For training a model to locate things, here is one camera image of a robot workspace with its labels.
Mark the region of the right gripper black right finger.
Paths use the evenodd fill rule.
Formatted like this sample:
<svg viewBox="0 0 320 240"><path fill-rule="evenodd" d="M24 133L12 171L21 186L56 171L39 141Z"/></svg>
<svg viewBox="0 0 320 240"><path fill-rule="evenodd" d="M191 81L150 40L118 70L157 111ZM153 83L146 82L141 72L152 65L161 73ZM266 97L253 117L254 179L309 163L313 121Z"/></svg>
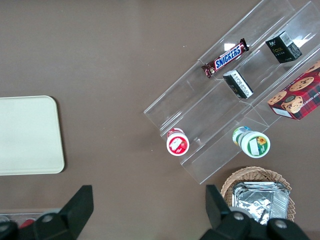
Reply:
<svg viewBox="0 0 320 240"><path fill-rule="evenodd" d="M211 228L200 240L246 240L251 230L250 218L231 211L215 185L205 189L205 209Z"/></svg>

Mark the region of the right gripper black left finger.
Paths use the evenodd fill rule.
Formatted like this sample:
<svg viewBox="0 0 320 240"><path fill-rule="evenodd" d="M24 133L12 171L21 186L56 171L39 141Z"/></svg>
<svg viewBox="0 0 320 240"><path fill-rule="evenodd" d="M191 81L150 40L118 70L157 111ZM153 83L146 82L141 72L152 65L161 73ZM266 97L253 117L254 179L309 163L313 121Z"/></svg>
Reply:
<svg viewBox="0 0 320 240"><path fill-rule="evenodd" d="M47 213L33 223L34 238L76 240L93 210L93 187L83 185L59 212Z"/></svg>

